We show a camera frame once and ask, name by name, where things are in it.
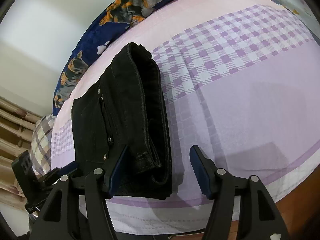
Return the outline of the black pants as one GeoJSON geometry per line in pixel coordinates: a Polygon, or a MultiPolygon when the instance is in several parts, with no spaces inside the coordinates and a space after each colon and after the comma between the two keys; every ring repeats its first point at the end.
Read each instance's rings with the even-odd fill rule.
{"type": "Polygon", "coordinates": [[[151,54],[128,43],[72,106],[75,161],[87,175],[125,146],[116,196],[164,200],[172,193],[172,162],[161,75],[151,54]]]}

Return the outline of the grey checked pillow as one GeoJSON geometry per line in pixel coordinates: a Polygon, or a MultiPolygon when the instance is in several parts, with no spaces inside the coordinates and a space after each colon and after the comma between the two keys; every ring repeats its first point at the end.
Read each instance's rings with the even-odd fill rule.
{"type": "Polygon", "coordinates": [[[35,124],[31,137],[30,159],[36,174],[45,175],[51,169],[51,139],[55,116],[44,116],[35,124]]]}

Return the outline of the beige striped curtain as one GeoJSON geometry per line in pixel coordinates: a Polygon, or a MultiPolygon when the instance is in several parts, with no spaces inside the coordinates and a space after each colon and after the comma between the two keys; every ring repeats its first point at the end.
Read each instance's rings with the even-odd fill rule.
{"type": "Polygon", "coordinates": [[[1,203],[24,210],[26,198],[11,168],[12,162],[31,146],[40,117],[1,98],[1,203]]]}

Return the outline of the pink purple checked bedsheet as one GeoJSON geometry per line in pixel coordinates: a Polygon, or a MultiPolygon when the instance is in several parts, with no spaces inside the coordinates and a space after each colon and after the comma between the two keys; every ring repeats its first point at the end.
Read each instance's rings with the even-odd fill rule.
{"type": "Polygon", "coordinates": [[[175,234],[206,226],[212,202],[191,168],[193,145],[235,176],[258,176],[275,201],[319,165],[319,44],[303,22],[270,0],[176,0],[112,44],[98,44],[98,60],[54,122],[53,168],[75,159],[73,101],[130,42],[150,51],[161,71],[174,191],[163,201],[109,200],[117,231],[175,234]]]}

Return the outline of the navy blue orange patterned blanket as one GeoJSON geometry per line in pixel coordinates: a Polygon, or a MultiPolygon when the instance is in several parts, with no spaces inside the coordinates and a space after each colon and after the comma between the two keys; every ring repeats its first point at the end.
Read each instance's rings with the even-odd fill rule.
{"type": "Polygon", "coordinates": [[[88,68],[106,48],[127,29],[142,22],[158,9],[174,0],[115,0],[88,27],[73,49],[58,79],[53,96],[53,115],[57,116],[64,102],[88,68]]]}

